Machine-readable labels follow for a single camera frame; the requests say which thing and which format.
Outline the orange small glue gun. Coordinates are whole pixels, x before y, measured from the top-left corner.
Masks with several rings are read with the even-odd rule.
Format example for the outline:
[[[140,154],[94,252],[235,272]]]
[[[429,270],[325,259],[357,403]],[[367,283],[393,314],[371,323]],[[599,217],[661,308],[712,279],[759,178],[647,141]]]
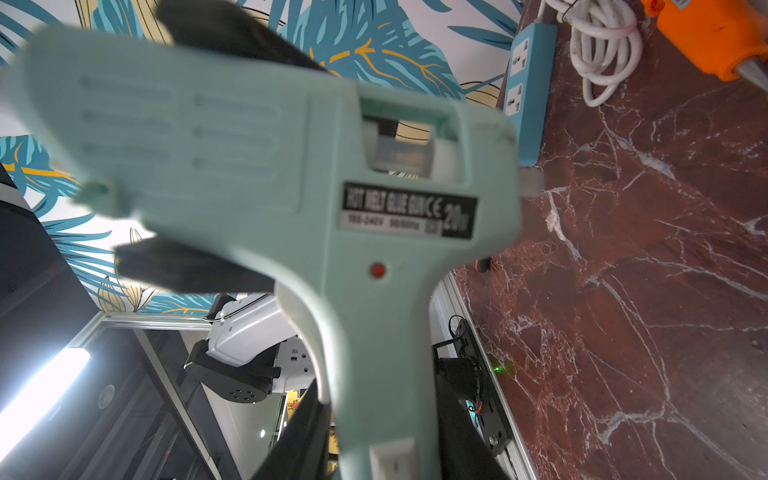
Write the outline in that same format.
[[[767,90],[767,3],[643,0],[645,13],[699,70]]]

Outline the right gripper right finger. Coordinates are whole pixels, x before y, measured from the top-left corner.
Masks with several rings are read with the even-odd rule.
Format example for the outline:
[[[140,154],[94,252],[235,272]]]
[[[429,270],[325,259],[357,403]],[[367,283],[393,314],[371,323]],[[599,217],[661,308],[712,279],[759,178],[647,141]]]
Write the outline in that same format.
[[[507,480],[467,411],[466,402],[479,391],[475,367],[467,359],[436,359],[434,365],[442,478]]]

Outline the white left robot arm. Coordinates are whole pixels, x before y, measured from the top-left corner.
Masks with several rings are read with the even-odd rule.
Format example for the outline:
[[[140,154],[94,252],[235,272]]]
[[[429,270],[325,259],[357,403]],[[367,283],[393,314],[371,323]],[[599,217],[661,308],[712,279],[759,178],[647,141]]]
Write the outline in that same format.
[[[206,319],[209,334],[194,344],[184,370],[222,399],[258,403],[314,382],[309,351],[273,295],[219,294]]]

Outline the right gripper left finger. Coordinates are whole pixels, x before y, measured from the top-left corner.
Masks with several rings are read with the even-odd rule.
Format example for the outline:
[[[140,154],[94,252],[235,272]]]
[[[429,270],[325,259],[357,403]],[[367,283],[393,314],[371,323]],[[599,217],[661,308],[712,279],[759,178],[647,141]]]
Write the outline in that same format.
[[[331,408],[319,401],[313,381],[254,480],[325,479],[329,460]]]

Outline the small mint glue gun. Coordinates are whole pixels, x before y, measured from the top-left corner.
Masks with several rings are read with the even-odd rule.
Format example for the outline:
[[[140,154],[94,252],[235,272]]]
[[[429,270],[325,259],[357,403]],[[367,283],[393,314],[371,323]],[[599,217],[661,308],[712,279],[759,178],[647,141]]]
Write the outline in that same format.
[[[508,117],[64,25],[16,52],[5,90],[80,182],[79,203],[271,277],[307,307],[342,478],[440,477],[429,298],[519,234]]]

